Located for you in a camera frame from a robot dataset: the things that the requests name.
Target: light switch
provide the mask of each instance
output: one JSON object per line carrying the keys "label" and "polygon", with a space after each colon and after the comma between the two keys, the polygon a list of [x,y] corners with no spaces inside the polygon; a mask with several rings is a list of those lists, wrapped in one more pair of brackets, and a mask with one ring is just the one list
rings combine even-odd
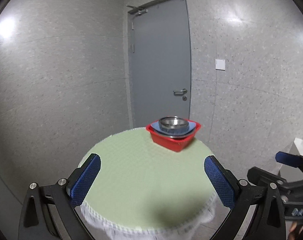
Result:
{"label": "light switch", "polygon": [[225,70],[225,60],[224,59],[216,59],[216,69]]}

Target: green tablecloth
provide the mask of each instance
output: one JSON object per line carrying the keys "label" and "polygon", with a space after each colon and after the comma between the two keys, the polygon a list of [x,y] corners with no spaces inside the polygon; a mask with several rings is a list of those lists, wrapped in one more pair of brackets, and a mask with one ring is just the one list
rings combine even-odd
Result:
{"label": "green tablecloth", "polygon": [[176,153],[133,129],[97,143],[79,166],[91,153],[100,156],[101,170],[84,203],[123,227],[175,227],[197,216],[214,193],[204,171],[212,152],[197,139]]}

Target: door frame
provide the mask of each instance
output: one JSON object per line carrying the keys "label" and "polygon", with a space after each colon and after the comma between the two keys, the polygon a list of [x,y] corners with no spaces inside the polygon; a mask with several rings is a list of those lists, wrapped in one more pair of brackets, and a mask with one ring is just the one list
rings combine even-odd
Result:
{"label": "door frame", "polygon": [[[143,5],[134,5],[139,8],[148,9],[149,7],[152,7],[154,5],[167,2],[170,0],[153,0],[151,2],[145,3]],[[189,24],[189,13],[188,13],[188,6],[187,6],[187,0],[186,0],[186,8],[187,8],[187,17],[188,17],[188,31],[189,31],[189,46],[190,46],[190,97],[189,97],[189,113],[188,117],[190,117],[190,103],[191,103],[191,63],[192,63],[192,54],[191,54],[191,40],[190,40],[190,24]],[[129,128],[132,129],[135,127],[135,113],[133,106],[133,81],[132,81],[132,58],[131,53],[133,51],[133,37],[131,35],[132,31],[132,22],[133,19],[136,17],[136,13],[138,12],[138,9],[131,9],[129,10],[125,16],[125,24],[127,24],[127,28],[124,28],[124,54],[125,54],[125,73],[128,73],[128,76],[126,78],[126,92],[127,92],[127,106],[128,106],[128,118],[129,118]]]}

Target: blue plate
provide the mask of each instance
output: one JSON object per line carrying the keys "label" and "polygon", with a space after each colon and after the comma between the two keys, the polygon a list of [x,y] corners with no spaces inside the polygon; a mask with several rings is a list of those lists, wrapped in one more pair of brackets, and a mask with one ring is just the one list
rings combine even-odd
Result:
{"label": "blue plate", "polygon": [[162,131],[159,127],[159,123],[158,121],[157,122],[153,122],[151,124],[151,127],[154,128],[156,131],[160,132],[160,133],[163,133],[163,134],[166,134],[166,135],[185,135],[186,133],[189,133],[191,130],[193,130],[195,127],[196,127],[196,123],[195,122],[189,122],[189,128],[187,131],[183,132],[183,133],[168,133],[168,132],[165,132],[165,131]]}

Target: tiled wall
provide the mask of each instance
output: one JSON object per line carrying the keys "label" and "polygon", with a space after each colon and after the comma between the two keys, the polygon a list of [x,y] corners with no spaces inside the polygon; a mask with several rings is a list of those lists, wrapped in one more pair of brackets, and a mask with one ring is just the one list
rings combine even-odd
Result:
{"label": "tiled wall", "polygon": [[0,15],[14,24],[0,35],[0,175],[20,201],[128,129],[123,2],[11,0]]}
{"label": "tiled wall", "polygon": [[[187,7],[190,118],[203,124],[197,137],[238,178],[252,166],[277,171],[275,153],[303,137],[302,13],[292,0],[187,0]],[[226,71],[215,70],[215,59],[226,60]],[[226,212],[220,208],[210,227]]]}

